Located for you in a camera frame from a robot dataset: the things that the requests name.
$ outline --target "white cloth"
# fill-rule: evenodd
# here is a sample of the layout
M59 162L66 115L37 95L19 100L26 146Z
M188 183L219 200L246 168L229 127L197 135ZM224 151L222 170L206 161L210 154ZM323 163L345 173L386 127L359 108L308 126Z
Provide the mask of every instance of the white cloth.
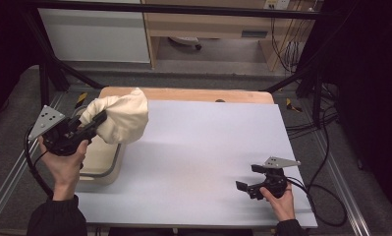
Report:
M147 99L135 88L124 96L98 98L85 109L80 121L88 124L100 111L106 110L107 119L97 128L97 135L107 144L130 144L143 135L148 122Z

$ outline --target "wire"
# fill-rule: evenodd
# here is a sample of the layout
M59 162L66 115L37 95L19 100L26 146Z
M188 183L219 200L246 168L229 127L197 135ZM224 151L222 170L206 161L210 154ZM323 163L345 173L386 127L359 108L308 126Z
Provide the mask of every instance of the wire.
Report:
M40 158L43 157L43 155L40 156L40 157L36 160L35 164L32 163L32 159L31 159L31 157L30 157L29 139L28 139L28 137L29 137L30 131L32 131L32 129L33 129L33 125L31 125L31 126L27 129L27 132L25 133L25 141L24 141L24 149L25 149L24 154L25 154L25 158L26 158L26 161L27 161L27 164L28 164L28 167L29 167L29 172L32 174L33 178L36 180L36 182L39 184L39 186L42 188L42 190L45 192L45 194L46 194L50 199L52 199L52 196L54 195L54 192L53 192L52 189L49 188L49 186L45 183L45 181L44 181L44 180L42 179L42 177L39 175L39 172L38 172L38 170L37 170L36 167L35 167L35 164L39 161Z
M334 108L334 106L330 106L330 107L328 107L327 109L324 110L324 112L323 112L323 120L325 119L326 112L328 110L330 110L331 108ZM317 171L315 171L314 175L312 176L311 181L308 184L308 188L307 188L308 191L311 188L312 184L314 183L315 178L317 177L317 175L319 174L319 172L321 171L321 169L323 168L323 166L327 162L328 153L329 153L329 150L330 150L330 143L329 143L329 139L328 139L328 132L327 132L326 124L324 122L322 123L322 127L323 127L323 131L324 131L325 139L327 141L327 146L326 146L326 150L325 150L325 156L324 156L323 161L320 163L320 166L318 167Z
M40 156L36 159L36 161L35 161L35 163L33 164L33 166L36 167L36 164L38 163L38 161L39 161L43 156L45 156L47 153L48 153L48 150L47 150L46 152L44 152L42 155L40 155Z
M318 169L315 171L315 173L311 177L311 181L309 182L309 184L304 185L300 180L292 178L292 177L286 177L286 180L288 182L292 183L293 185L299 187L301 190L303 190L306 193L308 200L309 200L309 203L310 203L310 206L311 206L311 210L318 220L320 220L321 222L323 222L324 224L327 224L329 226L340 227L340 226L344 225L348 219L347 210L346 210L344 203L336 194L334 194L330 190L324 188L321 185L314 184L315 178L320 173L322 167L325 165L325 163L328 159L330 143L329 143L329 137L328 137L328 132L327 132L326 126L328 124L330 124L331 122L333 122L334 120L337 120L337 118L338 118L337 112L327 114L327 112L332 108L334 108L333 105L326 108L323 112L322 118L320 119L320 124L322 124L324 134L325 134L325 139L327 141L327 147L326 147L325 156L323 158L323 161L320 163ZM305 134L309 134L311 132L314 132L314 131L318 130L318 128L315 126L315 124L313 122L310 122L310 123L306 123L303 125L286 127L286 130L287 130L287 133L289 134L289 136L291 136L290 140L292 140L292 139L298 138L300 136L303 136ZM339 205L343 211L343 217L339 222L330 222L330 221L324 219L321 215L319 215L317 213L315 202L314 202L312 195L310 193L311 188L318 188L318 189L328 193L330 196L332 196L339 203Z

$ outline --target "cloth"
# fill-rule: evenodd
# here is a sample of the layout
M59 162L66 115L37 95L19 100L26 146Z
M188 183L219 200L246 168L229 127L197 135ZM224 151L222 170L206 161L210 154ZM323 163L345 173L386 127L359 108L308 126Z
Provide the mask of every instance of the cloth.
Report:
M110 145L130 144L143 135L148 122L147 99L135 88L124 96L107 96L91 102L80 117L88 124L100 111L106 110L107 119L97 128L97 135Z
M276 225L276 235L278 236L308 236L301 227L297 219L280 221Z
M52 201L48 199L30 216L28 236L86 236L85 218L79 210L79 198Z

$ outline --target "metal rod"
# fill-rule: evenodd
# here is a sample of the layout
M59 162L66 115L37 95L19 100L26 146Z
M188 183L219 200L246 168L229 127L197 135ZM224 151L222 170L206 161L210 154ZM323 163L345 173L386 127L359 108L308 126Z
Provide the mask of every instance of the metal rod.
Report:
M56 0L25 0L23 1L23 3L26 6L35 7L35 8L44 8L44 9L216 15L216 16L234 16L234 17L307 19L307 20L326 20L326 21L340 21L343 19L341 14L335 14L335 13L300 12L300 11L248 9L248 8L83 2L83 1L56 1Z

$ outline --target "floor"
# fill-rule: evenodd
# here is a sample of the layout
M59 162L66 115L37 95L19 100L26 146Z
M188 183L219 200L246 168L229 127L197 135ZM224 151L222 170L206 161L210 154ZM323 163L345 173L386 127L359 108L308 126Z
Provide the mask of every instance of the floor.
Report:
M72 65L98 82L127 87L259 90L289 77L289 73L282 68L275 72L267 70L266 61L254 40L208 38L201 39L200 42L202 50L198 51L163 38L158 64L154 69L148 65L118 63ZM26 71L0 113L0 188L8 174L16 171L12 168L22 152L25 127L36 120L40 110L37 78L38 74L34 69ZM73 88L82 85L75 78L69 80ZM326 86L330 90L335 90L331 85ZM360 216L350 217L340 227L329 226L318 220L319 227L312 229L309 234L392 235L392 206L380 191L371 173L358 168L358 160L342 130L341 123L333 122L327 126L329 140L325 138L322 130L305 134L294 129L309 124L309 108L312 103L311 98L297 98L296 87L297 83L292 83L272 95L275 102L280 105L294 154L302 162L302 176L305 182L310 181L325 156L326 145L329 143L329 161L315 183L346 198L346 202L351 203L347 206L349 213L352 216ZM77 101L78 92L68 92L65 97L63 103L72 106ZM291 107L287 106L287 98L292 102ZM331 104L331 100L324 100L322 108L327 108ZM7 204L0 208L0 235L24 235L29 213L44 200L40 189L32 183L31 176L26 171L19 174L21 180L15 186L10 186L14 192L8 199L3 200ZM330 222L339 222L342 219L342 209L332 196L317 188L312 194L318 213L323 219ZM363 226L360 229L367 229L367 232L359 232L357 226ZM90 235L93 235L93 232L94 227L90 227Z

